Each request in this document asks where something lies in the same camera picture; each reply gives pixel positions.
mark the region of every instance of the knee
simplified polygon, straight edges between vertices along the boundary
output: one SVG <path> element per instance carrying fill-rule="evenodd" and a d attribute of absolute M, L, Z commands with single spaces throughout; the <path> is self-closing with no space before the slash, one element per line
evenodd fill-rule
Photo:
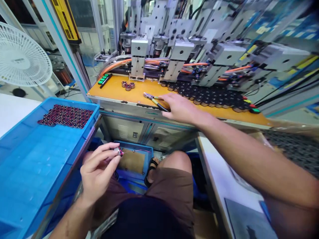
<path fill-rule="evenodd" d="M 174 151 L 169 156 L 169 161 L 175 166 L 175 168 L 192 173 L 192 163 L 185 152 Z"/>
<path fill-rule="evenodd" d="M 92 153 L 93 151 L 89 151 L 85 153 L 85 155 L 83 156 L 82 165 L 85 163 L 86 160 L 88 160 L 91 157 Z"/>

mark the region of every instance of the cabinet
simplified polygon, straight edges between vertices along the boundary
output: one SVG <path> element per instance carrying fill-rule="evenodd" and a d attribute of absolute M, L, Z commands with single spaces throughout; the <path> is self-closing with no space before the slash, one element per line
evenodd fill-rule
<path fill-rule="evenodd" d="M 120 116 L 103 116 L 108 134 L 112 140 L 141 143 L 149 122 Z"/>
<path fill-rule="evenodd" d="M 153 147 L 155 150 L 167 151 L 176 143 L 190 137 L 195 129 L 190 127 L 178 127 L 173 124 L 156 123 L 147 135 L 143 144 Z"/>
<path fill-rule="evenodd" d="M 192 137 L 195 128 L 185 125 L 133 117 L 113 112 L 100 112 L 103 117 L 104 136 L 109 140 L 120 140 L 153 147 L 166 152 L 177 143 L 186 142 Z"/>

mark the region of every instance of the foot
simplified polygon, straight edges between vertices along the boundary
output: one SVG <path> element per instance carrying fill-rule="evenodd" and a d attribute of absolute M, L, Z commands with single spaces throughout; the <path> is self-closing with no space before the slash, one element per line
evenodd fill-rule
<path fill-rule="evenodd" d="M 155 161 L 155 162 L 157 162 L 157 164 L 159 164 L 159 160 L 158 160 L 158 158 L 153 158 L 153 160 Z M 153 167 L 155 167 L 155 168 L 157 168 L 157 166 L 154 164 L 154 163 L 151 163 L 150 164 L 150 167 L 151 166 L 153 166 Z M 147 175 L 147 181 L 149 182 L 149 183 L 153 183 L 154 182 L 154 179 L 153 179 L 153 177 L 152 177 L 152 175 L 153 175 L 153 173 L 154 173 L 154 169 L 151 169 L 150 171 L 149 171 L 149 174 Z"/>

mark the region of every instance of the electric fan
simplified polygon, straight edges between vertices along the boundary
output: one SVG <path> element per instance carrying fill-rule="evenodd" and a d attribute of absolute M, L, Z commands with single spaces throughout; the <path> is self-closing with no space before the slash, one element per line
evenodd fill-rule
<path fill-rule="evenodd" d="M 0 22 L 0 80 L 16 86 L 44 85 L 52 75 L 51 61 L 39 44 L 26 33 Z"/>

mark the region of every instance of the pink wire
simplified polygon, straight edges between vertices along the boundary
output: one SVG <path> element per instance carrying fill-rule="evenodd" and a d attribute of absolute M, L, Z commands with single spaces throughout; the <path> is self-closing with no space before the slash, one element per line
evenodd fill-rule
<path fill-rule="evenodd" d="M 138 150 L 136 150 L 136 151 L 144 151 L 144 152 L 148 152 L 148 153 L 150 153 L 150 151 L 142 150 L 142 149 L 138 149 Z"/>

